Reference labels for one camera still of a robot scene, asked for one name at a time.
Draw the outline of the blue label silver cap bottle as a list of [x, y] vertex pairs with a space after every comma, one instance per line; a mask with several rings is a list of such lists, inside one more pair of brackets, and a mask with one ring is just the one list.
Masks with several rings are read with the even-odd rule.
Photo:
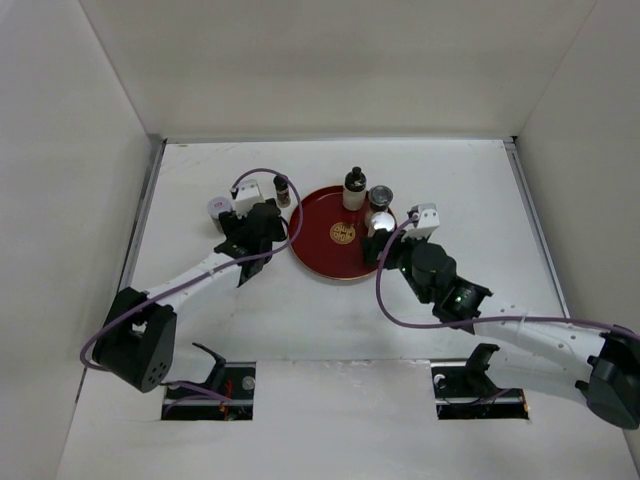
[[375, 212], [366, 218], [367, 237], [372, 238], [378, 232], [393, 232], [396, 219], [388, 211]]

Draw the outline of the black lid spice bottle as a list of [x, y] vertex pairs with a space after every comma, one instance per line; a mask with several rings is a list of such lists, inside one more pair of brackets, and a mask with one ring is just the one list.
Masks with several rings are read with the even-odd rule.
[[280, 208], [288, 208], [291, 204], [289, 183], [282, 175], [273, 178], [273, 185], [276, 193], [276, 201]]

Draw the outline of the clear cap pepper grinder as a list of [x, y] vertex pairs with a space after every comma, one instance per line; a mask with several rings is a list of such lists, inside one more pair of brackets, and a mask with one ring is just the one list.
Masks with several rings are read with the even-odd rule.
[[374, 212], [385, 212], [393, 201], [393, 191], [386, 185], [376, 185], [369, 189], [369, 209]]

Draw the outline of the black knob salt grinder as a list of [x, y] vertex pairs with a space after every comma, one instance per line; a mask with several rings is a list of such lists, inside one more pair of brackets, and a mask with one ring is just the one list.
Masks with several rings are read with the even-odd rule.
[[349, 211], [362, 208], [367, 190], [367, 178], [359, 166], [354, 166], [346, 175], [343, 185], [342, 203]]

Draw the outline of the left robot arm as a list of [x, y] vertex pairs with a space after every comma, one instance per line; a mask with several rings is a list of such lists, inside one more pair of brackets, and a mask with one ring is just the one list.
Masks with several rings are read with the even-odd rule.
[[259, 274], [287, 233], [274, 199], [255, 203], [244, 215], [225, 212], [220, 222], [225, 240], [195, 267], [162, 285], [116, 294], [102, 329], [81, 351], [88, 367], [142, 393], [176, 383], [190, 383], [206, 399], [221, 393], [221, 357], [199, 341], [177, 353], [179, 322]]

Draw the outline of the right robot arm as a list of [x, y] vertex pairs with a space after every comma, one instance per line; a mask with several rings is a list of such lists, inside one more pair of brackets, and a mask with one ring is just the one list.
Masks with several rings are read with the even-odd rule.
[[464, 384], [483, 396], [495, 388], [537, 390], [572, 400], [624, 430], [639, 427], [639, 335], [619, 326], [575, 318], [532, 316], [518, 308], [486, 316], [489, 288], [460, 277], [444, 248], [407, 231], [378, 231], [361, 242], [364, 262], [397, 270], [422, 304], [430, 329], [482, 338], [467, 359]]

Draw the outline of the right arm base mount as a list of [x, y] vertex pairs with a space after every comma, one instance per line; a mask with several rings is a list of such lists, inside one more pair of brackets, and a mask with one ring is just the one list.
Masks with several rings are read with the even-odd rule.
[[521, 389], [498, 388], [487, 376], [489, 360], [499, 350], [481, 343], [467, 359], [431, 363], [436, 415], [439, 420], [528, 420]]

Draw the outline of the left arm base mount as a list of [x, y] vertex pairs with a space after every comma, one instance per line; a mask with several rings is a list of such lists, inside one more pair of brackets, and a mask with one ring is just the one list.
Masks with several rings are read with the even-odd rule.
[[166, 385], [161, 407], [163, 421], [251, 421], [254, 411], [257, 365], [228, 362], [210, 348], [193, 343], [206, 360], [198, 365], [201, 381], [177, 379]]

